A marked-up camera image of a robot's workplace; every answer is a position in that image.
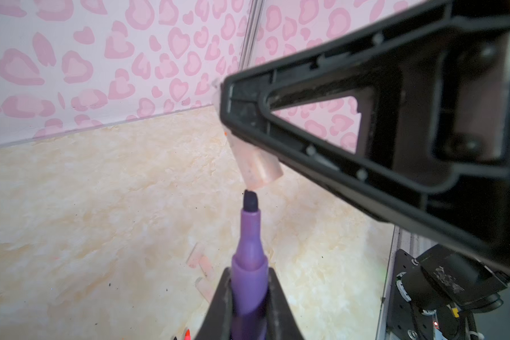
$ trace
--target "black marker tip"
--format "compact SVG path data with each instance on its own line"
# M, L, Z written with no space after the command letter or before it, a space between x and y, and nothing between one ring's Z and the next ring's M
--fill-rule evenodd
M249 190L244 191L244 211L256 213L259 210L259 200L257 194Z

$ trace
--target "pink heart pattern wallpaper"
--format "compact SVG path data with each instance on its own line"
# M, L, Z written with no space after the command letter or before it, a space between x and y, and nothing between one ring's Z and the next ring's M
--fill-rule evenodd
M266 0L251 58L260 65L305 50L401 12L421 0ZM329 143L355 152L360 117L353 97L274 114Z
M250 0L0 0L0 145L211 103Z

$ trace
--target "screw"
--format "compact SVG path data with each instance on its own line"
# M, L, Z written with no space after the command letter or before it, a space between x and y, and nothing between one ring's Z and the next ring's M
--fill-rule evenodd
M313 156L313 155L315 155L316 153L318 153L318 152L317 152L317 150L315 149L315 146L314 146L313 144L310 144L310 146L308 146L308 147L306 148L306 154L307 154L308 156Z
M491 41L481 41L471 45L457 58L459 72L467 77L477 76L495 62L498 49Z
M474 160L482 154L483 142L477 136L457 133L444 145L446 155L454 160Z
M357 179L360 180L361 182L364 182L368 178L367 171L362 169L362 168L357 170L357 174L356 175L357 175Z
M418 333L416 331L408 330L408 336L412 340L416 340L418 338Z
M379 44L383 43L384 36L381 32L378 32L372 36L372 43L374 46L378 46Z

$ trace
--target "marble floor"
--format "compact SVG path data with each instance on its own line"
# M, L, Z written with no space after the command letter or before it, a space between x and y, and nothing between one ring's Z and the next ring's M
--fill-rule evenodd
M372 339L392 225L284 167L258 190L262 239L306 339ZM0 149L0 339L194 335L244 185L211 107ZM211 282L216 286L218 279Z

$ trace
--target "eraser piece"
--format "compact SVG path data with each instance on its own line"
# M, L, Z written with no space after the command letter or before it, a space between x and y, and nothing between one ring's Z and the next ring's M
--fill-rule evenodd
M213 281L215 279L215 271L208 256L202 255L200 260L198 260L198 264L200 265L200 268L202 268L202 272L206 279L208 279L208 281Z
M187 258L187 265L191 268L196 268L202 255L204 255L204 245L200 242L197 242L195 247L192 249L191 254Z
M195 287L204 296L208 303L211 303L211 299L214 297L215 290L211 287L210 282L204 277L199 277L195 281Z

